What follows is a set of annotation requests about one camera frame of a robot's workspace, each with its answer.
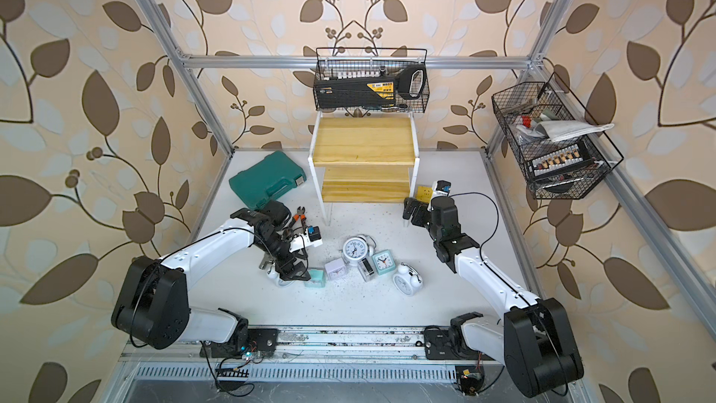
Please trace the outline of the mint square alarm clock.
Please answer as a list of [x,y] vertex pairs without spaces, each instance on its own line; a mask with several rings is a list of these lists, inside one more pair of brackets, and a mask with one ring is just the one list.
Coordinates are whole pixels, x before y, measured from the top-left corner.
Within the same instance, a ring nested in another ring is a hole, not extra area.
[[309,268],[308,273],[310,279],[304,283],[309,288],[325,288],[327,283],[326,272],[324,269]]

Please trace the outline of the lilac square alarm clock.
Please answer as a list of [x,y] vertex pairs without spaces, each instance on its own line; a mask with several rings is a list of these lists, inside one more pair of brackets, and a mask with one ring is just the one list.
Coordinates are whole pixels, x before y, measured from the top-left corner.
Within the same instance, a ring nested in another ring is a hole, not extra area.
[[344,278],[348,274],[349,268],[343,259],[334,259],[324,265],[324,271],[329,281],[336,281]]

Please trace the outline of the small mint square clock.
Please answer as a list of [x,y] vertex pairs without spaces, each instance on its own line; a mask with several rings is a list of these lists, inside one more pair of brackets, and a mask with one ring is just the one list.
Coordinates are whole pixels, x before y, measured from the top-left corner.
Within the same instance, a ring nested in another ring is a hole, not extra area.
[[382,250],[372,256],[376,272],[378,275],[385,275],[396,269],[396,262],[390,250]]

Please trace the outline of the transparent grey square clock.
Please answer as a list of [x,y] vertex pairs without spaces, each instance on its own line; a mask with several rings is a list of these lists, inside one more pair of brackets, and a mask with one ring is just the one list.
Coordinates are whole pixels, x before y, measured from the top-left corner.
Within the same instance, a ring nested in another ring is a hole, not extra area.
[[369,257],[360,260],[358,263],[358,271],[365,282],[370,282],[377,276],[376,270]]

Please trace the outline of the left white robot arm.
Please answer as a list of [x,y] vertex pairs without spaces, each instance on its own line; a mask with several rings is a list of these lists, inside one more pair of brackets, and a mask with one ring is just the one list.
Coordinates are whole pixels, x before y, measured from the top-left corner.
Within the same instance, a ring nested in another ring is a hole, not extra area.
[[201,278],[231,256],[253,246],[264,254],[268,276],[280,282],[307,282],[308,250],[323,242],[318,227],[295,231],[287,207],[270,201],[256,211],[242,208],[215,231],[159,259],[138,257],[125,276],[111,316],[136,348],[157,350],[175,343],[212,343],[225,356],[249,346],[248,321],[227,309],[193,309],[189,293]]

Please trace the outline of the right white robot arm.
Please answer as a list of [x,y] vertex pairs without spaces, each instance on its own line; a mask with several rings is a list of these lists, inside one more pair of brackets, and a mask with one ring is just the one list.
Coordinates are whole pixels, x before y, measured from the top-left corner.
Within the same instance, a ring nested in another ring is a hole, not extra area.
[[430,203],[405,199],[403,218],[427,229],[438,259],[497,313],[496,321],[484,315],[453,318],[454,349],[481,352],[501,363],[525,397],[566,396],[585,368],[562,304],[538,297],[498,268],[486,246],[462,230],[452,197],[438,196]]

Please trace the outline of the wooden two-tier shelf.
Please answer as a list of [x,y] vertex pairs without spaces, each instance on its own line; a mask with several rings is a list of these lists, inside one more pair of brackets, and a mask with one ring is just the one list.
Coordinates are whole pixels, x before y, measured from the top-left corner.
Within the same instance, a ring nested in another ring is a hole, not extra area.
[[402,203],[415,192],[420,163],[411,114],[316,117],[308,164],[326,223],[336,203]]

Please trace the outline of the white twin-bell clock left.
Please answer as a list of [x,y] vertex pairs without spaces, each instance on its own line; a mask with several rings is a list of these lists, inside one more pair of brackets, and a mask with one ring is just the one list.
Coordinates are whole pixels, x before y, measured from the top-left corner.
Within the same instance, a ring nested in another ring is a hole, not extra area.
[[293,281],[285,281],[280,277],[279,272],[277,272],[273,265],[268,268],[266,273],[267,278],[274,284],[276,287],[279,288],[287,288],[291,287],[291,285],[294,284]]

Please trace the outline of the yellow sticky note pad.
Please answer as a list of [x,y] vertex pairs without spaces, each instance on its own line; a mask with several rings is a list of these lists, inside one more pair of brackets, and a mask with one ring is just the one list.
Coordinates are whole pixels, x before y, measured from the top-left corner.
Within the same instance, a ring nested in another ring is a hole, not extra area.
[[428,186],[417,186],[414,198],[421,203],[430,203],[433,197],[433,188]]

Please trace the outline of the white twin-bell clock right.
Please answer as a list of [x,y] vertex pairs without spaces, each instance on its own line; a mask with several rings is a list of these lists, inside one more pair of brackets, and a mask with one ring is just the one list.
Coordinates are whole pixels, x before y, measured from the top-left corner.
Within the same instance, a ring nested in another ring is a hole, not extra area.
[[406,296],[414,296],[423,289],[423,278],[408,263],[401,262],[393,275],[393,284]]

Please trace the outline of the white twin-bell clock centre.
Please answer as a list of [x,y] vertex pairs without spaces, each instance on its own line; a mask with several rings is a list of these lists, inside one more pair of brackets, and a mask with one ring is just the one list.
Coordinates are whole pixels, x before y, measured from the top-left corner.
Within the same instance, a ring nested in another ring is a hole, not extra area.
[[358,234],[345,241],[341,253],[348,265],[357,266],[362,260],[372,256],[375,248],[376,243],[371,236]]

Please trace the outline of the white folded paper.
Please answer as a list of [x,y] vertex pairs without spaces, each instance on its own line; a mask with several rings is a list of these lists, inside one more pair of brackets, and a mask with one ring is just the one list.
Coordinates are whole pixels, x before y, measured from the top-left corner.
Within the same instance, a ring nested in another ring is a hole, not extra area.
[[542,121],[535,127],[535,130],[551,142],[559,143],[587,134],[606,132],[613,129],[614,126],[613,123],[593,125],[583,121]]

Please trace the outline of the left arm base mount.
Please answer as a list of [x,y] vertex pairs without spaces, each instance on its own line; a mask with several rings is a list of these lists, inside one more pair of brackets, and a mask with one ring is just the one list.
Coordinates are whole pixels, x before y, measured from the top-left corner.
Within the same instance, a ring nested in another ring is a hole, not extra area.
[[273,356],[278,346],[277,328],[249,328],[241,326],[226,343],[203,343],[201,357],[248,359],[257,356]]

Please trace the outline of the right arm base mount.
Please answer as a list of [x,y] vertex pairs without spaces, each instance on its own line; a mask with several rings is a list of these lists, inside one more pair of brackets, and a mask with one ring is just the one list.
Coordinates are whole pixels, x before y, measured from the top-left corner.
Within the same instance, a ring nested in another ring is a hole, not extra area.
[[478,360],[505,363],[505,338],[501,319],[483,313],[453,317],[447,328],[423,330],[425,356],[429,360]]

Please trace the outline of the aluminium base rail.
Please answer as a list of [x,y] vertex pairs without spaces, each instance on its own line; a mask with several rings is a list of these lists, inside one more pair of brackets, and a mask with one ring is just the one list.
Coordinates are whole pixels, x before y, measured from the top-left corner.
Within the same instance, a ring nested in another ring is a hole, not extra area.
[[329,382],[330,384],[462,384],[483,388],[509,384],[495,356],[453,346],[446,328],[278,327],[248,330],[244,350],[231,354],[217,344],[179,343],[165,351],[127,350],[115,380],[242,384]]

